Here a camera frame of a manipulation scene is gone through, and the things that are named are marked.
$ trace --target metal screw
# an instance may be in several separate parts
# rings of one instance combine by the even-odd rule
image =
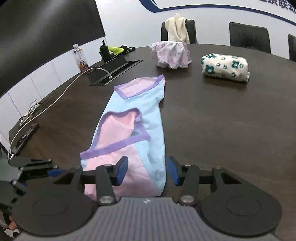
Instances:
[[[106,203],[112,203],[113,200],[114,200],[114,198],[111,197],[111,196],[103,196],[103,197],[100,198],[100,202],[101,203],[104,203],[104,204],[106,204]]]
[[[181,200],[183,203],[192,203],[192,202],[194,202],[195,199],[194,199],[193,196],[185,195],[185,196],[180,197],[180,200]]]

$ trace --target blue stripe on wall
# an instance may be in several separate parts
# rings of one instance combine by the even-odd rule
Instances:
[[[230,5],[218,5],[218,4],[197,4],[197,5],[185,5],[185,6],[177,6],[177,7],[167,7],[167,8],[158,8],[156,5],[154,5],[152,3],[153,0],[139,0],[140,3],[150,12],[164,12],[164,11],[171,11],[171,10],[178,10],[178,9],[186,9],[186,8],[225,8],[225,9],[236,9],[236,10],[243,10],[243,11],[248,11],[248,12],[255,12],[255,13],[259,13],[259,14],[263,14],[272,18],[276,18],[279,20],[282,20],[286,23],[292,24],[294,26],[296,26],[296,23],[280,17],[278,15],[269,13],[269,12],[265,12],[265,11],[261,11],[261,10],[257,10],[257,9],[252,9],[252,8],[248,8],[248,7],[238,7],[238,6],[230,6]]]

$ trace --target pink and white garment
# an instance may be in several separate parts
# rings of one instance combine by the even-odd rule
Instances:
[[[191,58],[185,42],[162,41],[149,45],[153,59],[161,68],[187,68]]]
[[[163,191],[165,146],[158,104],[164,97],[164,85],[161,75],[115,86],[90,149],[80,154],[83,170],[128,157],[124,180],[113,187],[117,198],[159,196]],[[85,194],[95,200],[95,185],[85,185]]]

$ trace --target dark wooden table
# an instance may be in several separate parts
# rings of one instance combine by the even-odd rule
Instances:
[[[211,170],[219,165],[275,196],[283,207],[276,235],[296,237],[296,63],[256,50],[220,45],[189,45],[187,69],[162,69],[148,47],[126,55],[144,59],[107,86],[89,87],[79,78],[64,96],[38,118],[39,130],[21,156],[50,158],[60,168],[80,164],[115,85],[138,77],[165,75],[160,104],[166,155]],[[249,83],[205,77],[200,59],[209,53],[244,57]],[[54,98],[74,77],[55,90]],[[10,139],[16,128],[9,133]],[[167,180],[164,196],[180,191]],[[200,198],[209,194],[201,187]]]

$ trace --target black circular disc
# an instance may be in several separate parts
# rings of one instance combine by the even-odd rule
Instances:
[[[42,185],[21,197],[12,209],[17,226],[39,236],[73,232],[91,215],[89,197],[67,185]]]
[[[230,186],[207,196],[201,212],[214,229],[236,237],[272,232],[282,215],[280,203],[268,193]]]

